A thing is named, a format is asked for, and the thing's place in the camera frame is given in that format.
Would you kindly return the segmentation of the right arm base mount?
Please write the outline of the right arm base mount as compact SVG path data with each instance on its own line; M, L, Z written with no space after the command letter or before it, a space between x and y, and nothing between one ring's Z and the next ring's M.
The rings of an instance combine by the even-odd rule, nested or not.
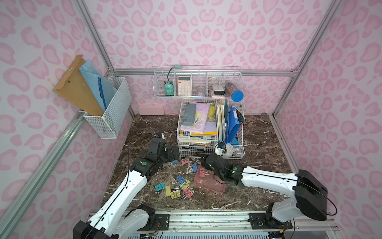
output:
M293 223L290 221L279 222L272 216L267 217L266 213L250 213L247 220L253 230L289 230L293 229Z

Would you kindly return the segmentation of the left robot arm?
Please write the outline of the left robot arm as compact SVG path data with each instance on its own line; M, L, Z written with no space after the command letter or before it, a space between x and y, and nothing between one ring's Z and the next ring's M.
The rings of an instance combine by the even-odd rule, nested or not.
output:
M145 232L142 239L162 238L168 229L168 217L157 216L155 209L145 204L128 213L126 209L163 164L177 159L178 148L168 146L164 134L156 133L108 201L87 222L75 225L73 238L127 239L137 231Z

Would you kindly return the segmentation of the pink binder clip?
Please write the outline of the pink binder clip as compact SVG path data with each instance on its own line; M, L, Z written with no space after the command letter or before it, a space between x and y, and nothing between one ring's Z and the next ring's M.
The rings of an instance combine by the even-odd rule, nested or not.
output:
M185 195L187 198L189 198L189 199L191 199L192 196L193 196L193 192L192 192L189 188L185 188L185 189L183 190L183 193L184 193L184 195Z
M189 159L189 158L185 158L185 159L182 159L182 160L181 160L181 164L182 164L182 165L186 165L186 164L188 164L188 163L190 163L190 159Z
M206 169L203 168L203 167L200 167L200 170L199 170L199 177L200 178L205 178L206 176Z

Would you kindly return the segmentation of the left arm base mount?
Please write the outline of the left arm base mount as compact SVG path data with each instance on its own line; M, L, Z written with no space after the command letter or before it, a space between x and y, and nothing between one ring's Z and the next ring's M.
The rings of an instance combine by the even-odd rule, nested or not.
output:
M141 204L126 214L130 223L138 223L135 231L169 230L170 214L157 214L148 205Z

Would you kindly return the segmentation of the pink binder clip bottom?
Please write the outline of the pink binder clip bottom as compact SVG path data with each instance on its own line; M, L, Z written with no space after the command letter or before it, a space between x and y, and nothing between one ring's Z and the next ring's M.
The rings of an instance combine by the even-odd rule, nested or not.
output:
M191 199L192 196L193 196L193 192L192 192L189 188L185 188L185 189L183 190L183 193L184 193L184 195L185 195L187 198L189 198L189 199Z

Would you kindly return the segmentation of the pink binder clip top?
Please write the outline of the pink binder clip top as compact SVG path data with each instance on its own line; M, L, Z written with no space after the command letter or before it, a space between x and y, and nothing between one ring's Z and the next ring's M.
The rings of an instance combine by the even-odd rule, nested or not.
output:
M189 158L185 158L185 159L182 159L182 160L181 160L181 164L182 164L182 165L186 165L186 164L188 164L188 163L190 163L190 159L189 159Z

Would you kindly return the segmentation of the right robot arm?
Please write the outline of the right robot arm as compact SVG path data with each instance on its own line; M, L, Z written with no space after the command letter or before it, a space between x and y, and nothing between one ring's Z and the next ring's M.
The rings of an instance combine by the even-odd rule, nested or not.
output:
M288 198L267 207L265 221L285 223L306 216L316 221L327 219L328 190L310 172L275 173L241 164L229 164L222 154L224 143L215 146L215 152L202 157L202 167L212 170L220 180L230 186L256 187L275 191Z

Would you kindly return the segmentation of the pink storage box tray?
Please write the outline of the pink storage box tray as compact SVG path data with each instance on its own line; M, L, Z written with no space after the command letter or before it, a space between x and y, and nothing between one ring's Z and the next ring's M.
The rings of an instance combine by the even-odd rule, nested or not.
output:
M215 175L215 173L211 170L206 170L206 176L205 178L199 177L199 170L195 175L194 178L194 184L197 187L209 190L211 192L217 193L217 194L223 194L226 190L226 183L222 181L218 176Z

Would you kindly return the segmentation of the yellow green binder clip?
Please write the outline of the yellow green binder clip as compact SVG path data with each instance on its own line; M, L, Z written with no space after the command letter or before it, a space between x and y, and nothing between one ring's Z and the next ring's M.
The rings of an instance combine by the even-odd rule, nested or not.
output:
M181 187L182 187L182 189L188 189L189 188L189 186L190 186L190 184L191 184L191 182L189 181L189 180L185 180L184 182L183 182L183 184L181 185Z

